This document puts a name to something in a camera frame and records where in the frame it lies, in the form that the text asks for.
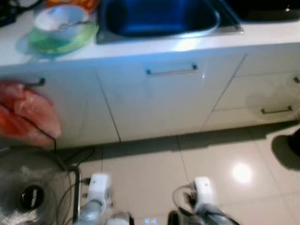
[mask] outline green plate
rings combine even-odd
[[[96,23],[89,23],[72,41],[60,41],[53,39],[45,33],[33,29],[29,36],[30,46],[40,52],[47,54],[67,53],[84,46],[98,31]]]

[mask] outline metal handle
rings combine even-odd
[[[293,81],[295,81],[295,83],[300,83],[300,80],[298,77],[294,77]]]
[[[265,109],[262,109],[261,112],[262,114],[266,115],[266,114],[275,114],[275,113],[286,113],[286,112],[292,112],[293,108],[291,105],[289,105],[287,107],[287,109],[284,110],[277,110],[277,111],[271,111],[271,112],[267,112]]]
[[[44,86],[45,84],[46,84],[46,79],[45,78],[40,78],[37,83],[26,83],[25,87],[26,88],[33,88],[33,87]]]
[[[177,71],[158,72],[158,73],[153,73],[150,69],[146,70],[146,74],[149,76],[188,74],[188,73],[195,73],[195,72],[199,72],[198,66],[196,64],[193,64],[192,69],[188,69],[188,70],[177,70]]]

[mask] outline white robotic part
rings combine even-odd
[[[197,212],[203,203],[217,204],[217,194],[213,183],[208,177],[196,177],[195,186],[197,191],[197,203],[194,212]]]
[[[111,179],[108,174],[94,173],[90,179],[88,201],[97,200],[106,209],[109,203],[110,185]]]

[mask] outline white bowl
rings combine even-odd
[[[84,25],[70,26],[63,30],[59,30],[59,26],[65,23],[87,21],[88,19],[89,14],[83,8],[74,5],[61,5],[41,11],[34,20],[34,26],[55,39],[69,41],[83,30]]]

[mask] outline kitchen counter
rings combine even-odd
[[[28,34],[33,12],[21,15],[17,23],[0,28],[0,73],[30,72],[72,66],[95,65],[100,60],[122,56],[216,50],[221,48],[276,45],[300,42],[300,22],[242,24],[244,34],[228,33],[195,38],[156,39],[97,45],[90,41],[83,48],[63,55],[44,55],[32,51]]]

